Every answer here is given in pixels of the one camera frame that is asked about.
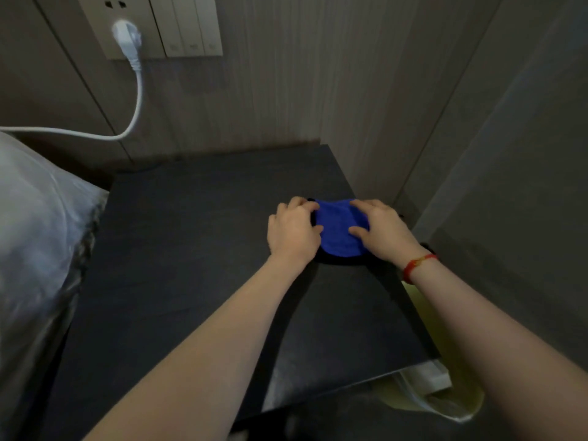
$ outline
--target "dark tabletop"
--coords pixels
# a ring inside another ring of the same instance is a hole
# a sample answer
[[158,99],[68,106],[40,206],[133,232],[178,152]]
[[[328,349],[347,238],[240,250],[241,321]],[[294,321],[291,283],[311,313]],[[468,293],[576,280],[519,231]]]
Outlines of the dark tabletop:
[[[353,192],[327,146],[117,176],[45,414],[79,440],[267,259],[292,196]],[[437,357],[392,266],[311,263],[280,305],[238,419]]]

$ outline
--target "blue cloth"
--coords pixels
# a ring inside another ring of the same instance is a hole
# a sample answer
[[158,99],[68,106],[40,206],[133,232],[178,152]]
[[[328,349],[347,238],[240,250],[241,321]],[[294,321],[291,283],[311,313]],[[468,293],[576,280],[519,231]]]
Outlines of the blue cloth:
[[320,234],[320,247],[337,257],[357,257],[368,251],[362,241],[348,231],[351,226],[369,229],[368,217],[349,201],[316,200],[320,204],[320,209],[315,212],[316,224],[325,227]]

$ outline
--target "person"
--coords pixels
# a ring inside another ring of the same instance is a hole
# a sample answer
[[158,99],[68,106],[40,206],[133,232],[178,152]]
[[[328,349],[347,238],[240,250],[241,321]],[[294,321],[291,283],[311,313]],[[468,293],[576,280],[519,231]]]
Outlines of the person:
[[[403,269],[429,251],[378,200],[351,204],[370,230],[349,228],[377,257]],[[293,198],[269,217],[271,255],[201,326],[153,368],[85,438],[224,440],[278,304],[314,258],[315,202]],[[436,308],[491,399],[524,439],[588,440],[588,375],[429,258],[410,274]]]

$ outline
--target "red string bracelet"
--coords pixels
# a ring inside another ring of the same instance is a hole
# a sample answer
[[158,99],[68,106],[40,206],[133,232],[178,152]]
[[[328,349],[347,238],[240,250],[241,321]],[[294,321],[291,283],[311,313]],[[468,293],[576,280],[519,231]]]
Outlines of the red string bracelet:
[[402,281],[404,281],[405,283],[408,283],[409,285],[412,285],[413,283],[412,283],[412,281],[410,281],[410,273],[412,272],[412,270],[414,268],[419,266],[423,261],[425,261],[428,258],[439,259],[437,257],[437,255],[435,255],[435,254],[427,254],[424,257],[409,261],[408,265],[404,268],[403,275],[402,275]]

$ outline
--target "white cable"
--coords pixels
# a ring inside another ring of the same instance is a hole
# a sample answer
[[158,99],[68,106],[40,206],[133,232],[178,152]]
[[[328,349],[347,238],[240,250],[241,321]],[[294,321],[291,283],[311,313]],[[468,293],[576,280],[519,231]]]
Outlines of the white cable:
[[107,141],[126,138],[129,133],[133,131],[133,128],[135,128],[135,125],[139,120],[141,105],[143,104],[143,77],[141,74],[141,61],[138,56],[138,48],[141,46],[141,34],[135,25],[124,20],[117,21],[112,27],[112,32],[115,40],[121,46],[121,50],[126,58],[128,58],[130,66],[133,68],[133,71],[135,71],[135,75],[137,76],[137,102],[135,105],[135,113],[125,131],[116,136],[104,136],[102,134],[83,133],[50,127],[0,127],[0,132],[58,133],[76,136],[78,138]]

